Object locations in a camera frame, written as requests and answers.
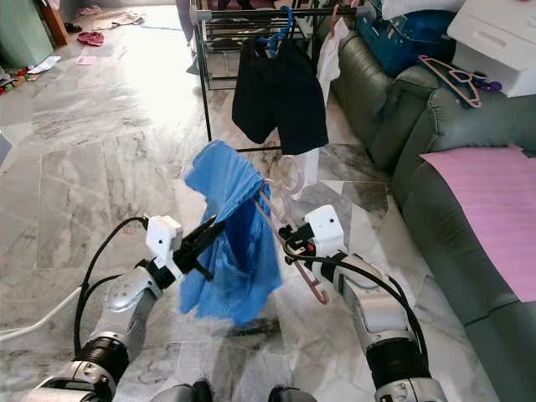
black cable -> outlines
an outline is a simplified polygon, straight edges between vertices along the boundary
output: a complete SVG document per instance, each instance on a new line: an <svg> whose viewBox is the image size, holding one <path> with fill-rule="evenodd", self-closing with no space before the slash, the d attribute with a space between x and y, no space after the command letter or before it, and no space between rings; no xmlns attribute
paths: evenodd
<svg viewBox="0 0 536 402"><path fill-rule="evenodd" d="M402 297L402 300L404 300L405 304L409 305L408 298L405 296L402 286L400 286L400 284L392 276L387 275L387 277L391 282L393 282L394 287L396 287L396 290L399 292L400 297Z"/></svg>
<svg viewBox="0 0 536 402"><path fill-rule="evenodd" d="M81 349L81 346L80 346L80 322L81 322L81 319L82 319L82 312L83 312L85 303L87 302L85 297L86 297L86 292L88 291L88 288L90 287L91 272L95 268L95 264L96 264L97 260L99 259L99 257L101 256L102 251L104 251L104 249L108 246L108 243L110 243L110 241L114 238L114 236L117 235L117 232L119 232L119 230L121 230L123 227L125 227L129 223L135 222L135 221L142 223L143 227L145 229L147 229L147 223L148 223L147 218L143 218L141 216L134 216L132 218L128 218L128 219L123 220L120 224L118 224L116 226L115 229L113 229L111 231L111 233L108 235L106 240L104 240L104 242L100 245L99 249L95 252L95 255L93 255L93 258L91 259L90 265L88 266L88 268L87 268L87 270L85 272L84 280L80 284L81 289L80 289L80 294L78 296L78 303L76 305L75 328L74 328L74 331L73 331L73 343L74 343L74 347L75 347L75 354L78 354L80 352L80 349Z"/></svg>
<svg viewBox="0 0 536 402"><path fill-rule="evenodd" d="M365 270L362 270L361 268L358 268L357 266L351 265L347 262L343 261L337 261L332 258L324 258L324 257L313 257L313 256L307 256L307 255L298 255L293 253L289 250L289 244L294 239L292 236L285 241L285 244L283 245L283 251L285 251L285 254L287 254L289 257L291 257L294 260L302 260L302 261L311 261L311 262L320 262L323 264L329 264L329 265L338 265L342 268L346 268L348 270L351 270L353 272L357 272L358 274L364 276L365 278L371 280L376 285L383 288L385 291L387 291L405 310L406 315L408 316L408 321L410 323L410 327L415 333L415 336L417 337L417 342L420 346L420 353L422 354L423 359L425 360L425 366L428 368L428 349L426 347L425 342L425 336L422 332L422 328L420 327L419 320L417 319L417 316L411 309L410 305L408 304L407 299L405 298L404 293L402 292L401 295L398 294L396 291L393 290L391 286L389 286L387 283L379 279L377 276L371 274L370 272L367 272Z"/></svg>
<svg viewBox="0 0 536 402"><path fill-rule="evenodd" d="M112 276L107 276L106 278L102 278L101 280L99 280L95 284L93 284L93 286L90 287L88 289L88 291L84 294L84 300L82 301L82 303L80 305L80 320L78 320L78 322L75 323L75 333L78 333L79 336L80 336L80 324L82 323L82 317L84 315L85 305L87 304L88 300L90 300L91 294L97 289L97 287L99 287L103 283L106 283L108 281L113 281L114 279L118 278L119 276L121 276L121 275L112 275Z"/></svg>

white cable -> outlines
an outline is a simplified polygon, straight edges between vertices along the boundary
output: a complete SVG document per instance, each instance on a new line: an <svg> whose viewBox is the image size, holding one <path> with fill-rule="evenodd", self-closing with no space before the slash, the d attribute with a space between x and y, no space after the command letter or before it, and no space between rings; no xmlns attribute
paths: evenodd
<svg viewBox="0 0 536 402"><path fill-rule="evenodd" d="M46 316L41 318L34 325L30 325L29 327L23 327L23 328L6 329L0 332L2 334L0 335L0 343L6 342L11 339L18 338L18 337L22 337L23 335L26 335L27 333L40 329L44 324L50 321L50 319L53 316L58 314L61 310L65 308L65 306L67 306L73 299L75 299L80 294L81 289L82 288L80 286L74 289L73 292L70 295L68 295L58 306L50 310L50 312Z"/></svg>

blue box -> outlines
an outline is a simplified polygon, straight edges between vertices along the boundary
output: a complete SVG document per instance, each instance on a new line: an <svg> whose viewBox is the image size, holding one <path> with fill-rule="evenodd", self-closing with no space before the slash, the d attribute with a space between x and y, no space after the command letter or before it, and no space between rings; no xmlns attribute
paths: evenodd
<svg viewBox="0 0 536 402"><path fill-rule="evenodd" d="M395 77L417 64L421 54L450 63L456 41L446 34L455 13L427 10L385 21L381 1L368 0L376 8L376 19L358 17L358 30L385 74Z"/></svg>

marble floor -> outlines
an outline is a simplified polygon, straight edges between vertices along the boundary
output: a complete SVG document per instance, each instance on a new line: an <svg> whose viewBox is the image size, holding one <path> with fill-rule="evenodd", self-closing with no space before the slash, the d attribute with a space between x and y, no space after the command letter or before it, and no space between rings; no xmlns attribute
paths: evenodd
<svg viewBox="0 0 536 402"><path fill-rule="evenodd" d="M182 180L207 143L198 79L185 73L191 56L182 33L126 26L104 35L101 48L72 40L52 70L0 96L0 129L14 143L0 176L0 329L36 322L75 289L100 242L124 218L171 214L188 231L203 212L203 200ZM77 65L81 54L96 56L95 65ZM234 147L254 146L230 120L232 99L229 90L209 93L214 136ZM431 372L448 400L498 401L405 228L389 178L374 169L333 97L327 126L321 180L292 204L293 215L333 204L349 250L406 290L428 342ZM280 157L246 155L266 176ZM283 285L260 314L262 332L237 334L228 322L177 314L174 287L155 307L146 347L114 400L149 400L160 389L206 377L218 401L262 402L275 384L294 384L319 402L372 401L374 385L349 310L328 287L330 303L319 304L279 254ZM94 277L126 272L149 255L133 225L112 241ZM102 291L87 307L82 337L100 314L99 296ZM39 331L0 344L0 400L19 401L72 358L74 310L69 305Z"/></svg>

green door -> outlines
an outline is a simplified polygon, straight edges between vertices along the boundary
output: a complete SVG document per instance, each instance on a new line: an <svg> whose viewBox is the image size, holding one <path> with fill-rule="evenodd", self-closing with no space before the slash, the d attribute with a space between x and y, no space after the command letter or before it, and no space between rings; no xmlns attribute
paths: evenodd
<svg viewBox="0 0 536 402"><path fill-rule="evenodd" d="M37 65L52 52L34 0L0 0L0 64Z"/></svg>

